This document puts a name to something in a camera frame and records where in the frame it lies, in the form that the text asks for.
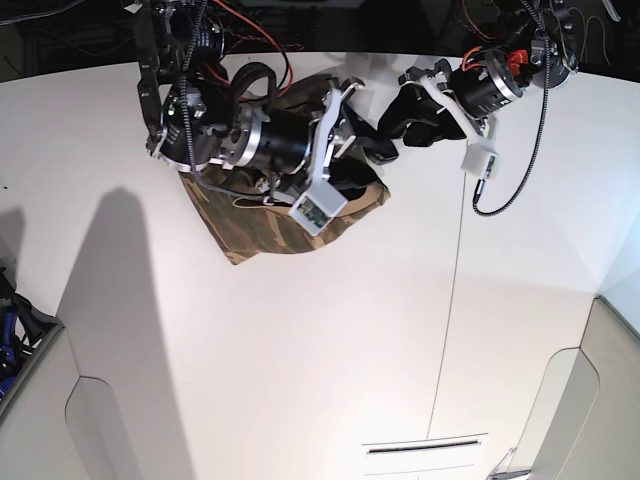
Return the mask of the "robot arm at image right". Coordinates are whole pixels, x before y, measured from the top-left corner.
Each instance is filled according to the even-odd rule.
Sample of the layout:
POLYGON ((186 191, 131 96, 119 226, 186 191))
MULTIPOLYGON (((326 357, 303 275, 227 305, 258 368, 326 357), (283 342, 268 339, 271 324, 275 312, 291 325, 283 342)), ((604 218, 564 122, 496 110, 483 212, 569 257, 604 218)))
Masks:
POLYGON ((432 68, 411 67, 378 121, 378 132, 411 147, 467 137, 459 123, 422 84, 432 81, 464 112, 476 131, 490 114, 520 99, 535 85, 554 89, 578 67, 574 26, 563 1, 499 1, 492 33, 476 29, 482 43, 460 65, 445 58, 432 68))

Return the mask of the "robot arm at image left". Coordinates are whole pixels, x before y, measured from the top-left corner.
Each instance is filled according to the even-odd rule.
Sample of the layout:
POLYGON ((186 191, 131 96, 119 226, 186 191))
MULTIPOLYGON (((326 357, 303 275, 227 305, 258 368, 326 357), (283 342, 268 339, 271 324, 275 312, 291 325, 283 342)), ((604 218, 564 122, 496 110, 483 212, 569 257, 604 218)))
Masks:
POLYGON ((258 203, 292 205, 312 184, 364 188, 367 163, 395 160, 394 144, 350 106, 361 80, 316 74, 298 82, 251 61, 228 75, 230 30, 207 1, 137 1, 137 85, 149 154, 198 179, 239 169, 249 186, 205 187, 258 203))

